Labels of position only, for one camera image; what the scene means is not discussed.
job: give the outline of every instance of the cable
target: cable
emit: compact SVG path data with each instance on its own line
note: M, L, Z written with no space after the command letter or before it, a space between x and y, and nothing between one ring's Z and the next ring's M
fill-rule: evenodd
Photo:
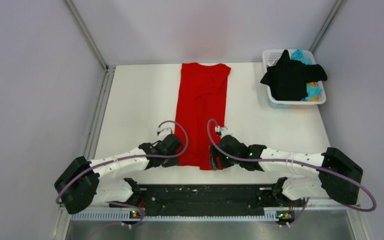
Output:
M109 201L108 202L109 204L112 204L112 205L117 205L117 206L121 206L121 207L127 207L127 208L132 208L132 209L136 209L138 211L140 211L142 213L142 216L140 216L140 220L138 222L136 222L135 224L133 225L128 225L128 227L131 229L133 227L136 227L137 225L141 224L142 221L144 220L145 218L145 210L143 210L142 208L140 207L137 207L137 206L134 206L134 205L130 205L130 204L126 204L126 203L122 203L122 202L118 202L118 201ZM111 222L111 223L108 223L100 228L98 228L97 230L95 230L94 232L92 232L88 237L87 239L90 239L93 235L97 234L98 232L102 231L103 229L106 229L110 226L114 226L114 225L117 225L117 226L124 226L124 222L120 223L118 221L116 222Z
M291 201L291 202L289 203L289 212L292 212L293 210L294 210L294 202Z
M102 167L102 166L105 166L105 165L108 165L108 164L111 164L113 162L116 162L116 161L122 161L122 160L126 160L126 159L134 159L134 158L161 158L161 159L169 159L169 158L176 158L180 155L182 155L186 149L188 148L188 144L189 144L189 139L188 139L188 134L186 133L185 129L182 127L182 125L180 125L178 122L176 121L172 121L172 120L166 120L166 121L163 121L161 122L158 127L160 128L161 125L163 124L166 124L166 123L173 123L175 125L177 125L182 131L183 131L183 134L185 136L185 139L186 139L186 143L184 145L184 148L182 148L182 150L179 152L179 153L176 153L174 155L169 155L169 156L166 156L166 155L158 155L158 154L139 154L139 155L131 155L131 156L123 156L123 157L120 157L116 160L111 160L111 161L104 161L104 162L101 162L99 164L96 164L94 166L91 166L87 169L85 169L84 171L82 171L81 173L79 173L77 176L75 176L71 181L68 182L68 184L62 188L62 190L59 192L58 196L56 197L55 199L55 202L56 204L58 205L61 205L63 204L60 199L61 199L61 196L64 195L64 193L67 191L67 189L73 185L74 182L76 182L79 178L81 178L83 175L85 175L86 173L96 169L96 168L99 168L99 167Z
M312 164L308 164L306 162L303 162L303 161L289 161L288 159L261 159L261 158L241 158L241 157L236 157L236 156L233 156L233 155L230 155L228 154L227 152L223 151L217 144L216 142L214 142L214 139L211 137L211 132L210 132L210 124L211 123L215 123L215 125L218 127L219 124L217 123L217 121L212 118L210 120L208 120L207 122L207 125L206 125L206 131L207 131L207 134L208 134L208 137L209 137L209 140L211 141L212 145L214 145L214 147L222 154L224 154L225 156L231 158L231 159L234 159L234 160L238 160L238 161L244 161L244 162L282 162L282 163L291 163L291 164L298 164L298 165L301 165L301 166L306 166L306 167L309 167L309 168L312 168L312 169L316 169L317 171L319 172L325 172L325 173L328 173L330 175L333 175L335 177L338 177L340 179L343 179L355 186L357 186L358 188L360 188L361 190L363 190L370 198L373 206L371 208L359 208L359 207L356 207L356 206L351 206L351 205L345 205L343 204L344 206L350 208L350 209L354 209L354 210L357 210L357 211L361 211L361 212L373 212L377 207L378 207L378 204L376 202L376 199L375 197L373 196L373 194L363 185L361 185L361 183L347 177L347 176L344 176L340 173L337 173L337 172L334 172L332 170L329 170L329 169L326 169L324 167L320 167L320 166L316 166L316 165L312 165Z
M296 216L295 219L291 223L289 223L289 227L291 227L292 225L297 223L297 221L301 218L301 216L304 213L304 210L306 209L307 205L309 204L309 200L310 200L310 198L307 197L307 200L305 201L304 206L302 207L301 211L299 211L298 216Z
M156 141L156 142L153 142L153 143L151 143L151 145L154 146L154 145L157 144L157 143L161 143L161 140L158 140L158 141Z

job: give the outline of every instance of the metal floor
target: metal floor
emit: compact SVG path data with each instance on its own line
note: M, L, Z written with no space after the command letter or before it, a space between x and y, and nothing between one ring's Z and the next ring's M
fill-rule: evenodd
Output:
M144 222L132 230L104 221L72 221L65 240L355 240L347 212L307 210L291 228L269 222Z

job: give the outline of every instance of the black garment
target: black garment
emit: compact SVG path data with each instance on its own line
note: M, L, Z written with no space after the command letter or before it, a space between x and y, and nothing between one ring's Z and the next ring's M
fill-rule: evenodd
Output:
M307 83L327 79L322 66L305 65L301 61L291 60L288 50L285 50L276 65L267 68L260 83L270 86L271 95L276 100L301 101L308 97Z

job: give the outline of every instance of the metal frame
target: metal frame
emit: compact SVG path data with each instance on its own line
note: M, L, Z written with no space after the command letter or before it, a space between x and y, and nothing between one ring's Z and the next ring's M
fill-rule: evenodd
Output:
M85 22L83 22L82 17L80 16L80 13L77 11L76 6L74 5L72 0L63 0L65 5L67 6L68 11L70 12L75 24L77 25L81 35L83 36L84 40L87 43L87 46L89 47L90 51L98 61L101 68L106 71L108 69L108 65L105 62L104 57L102 57L101 52L99 51L99 48L97 44L95 43L94 39L92 38L88 28L85 25Z
M111 221L138 222L139 218L130 218L131 210L117 208L85 209L71 216L71 221ZM267 210L260 216L146 216L145 222L276 222L277 211Z
M102 122L104 119L105 110L107 107L108 98L110 95L111 85L114 78L114 73L116 70L116 66L108 66L105 62L102 54L99 51L99 48L95 44L90 32L88 31L85 23L83 22L79 12L77 11L72 0L63 0L66 4L69 12L71 13L74 22L78 26L81 34L83 35L87 45L89 46L91 52L95 56L99 65L105 70L105 75L102 79L102 84L100 86L99 95L94 107L94 112L88 132L88 137L86 140L86 144L84 147L83 154L87 159L91 159L95 157L95 152L98 145L98 139L101 132ZM338 11L344 5L346 0L336 0L333 5L332 10L327 16L323 26L321 27L319 33L314 39L313 43L310 47L310 52L315 52L322 41L323 37L326 35L331 23L334 18L337 16ZM94 206L90 209L101 209L108 210L107 206ZM267 211L284 211L287 210L287 207L270 207L267 208ZM347 210L348 219L351 225L352 232L356 240L372 240L373 235L370 231L369 225L367 224L366 217L364 213L357 212L355 210L349 210L345 206L329 199L311 199L308 203L307 209L309 211L313 210ZM58 210L57 219L54 225L54 229L52 232L52 240L64 240L66 238L66 234L69 230L71 216L65 210L64 207L60 207Z
M318 32L317 36L315 36L314 41L311 44L311 47L309 48L309 51L312 53L315 53L317 48L319 47L320 42L322 41L323 37L326 35L326 33L329 30L329 27L331 26L331 23L334 21L335 17L337 16L339 10L344 5L344 3L347 0L336 0L335 4L332 7L332 10L330 11L329 15L327 16L326 20L323 23L323 26L321 26L320 31Z

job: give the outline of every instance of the yellow cloth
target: yellow cloth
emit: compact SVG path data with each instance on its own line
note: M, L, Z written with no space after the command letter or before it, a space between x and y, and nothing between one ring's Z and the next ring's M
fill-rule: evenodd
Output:
M310 86L313 86L313 87L317 87L317 83L316 83L315 81L310 82L310 83L307 83L307 84L310 85ZM318 99L319 99L319 97L318 97L318 96L315 96L315 97L313 97L312 99L310 99L309 102L315 102L315 101L317 101Z

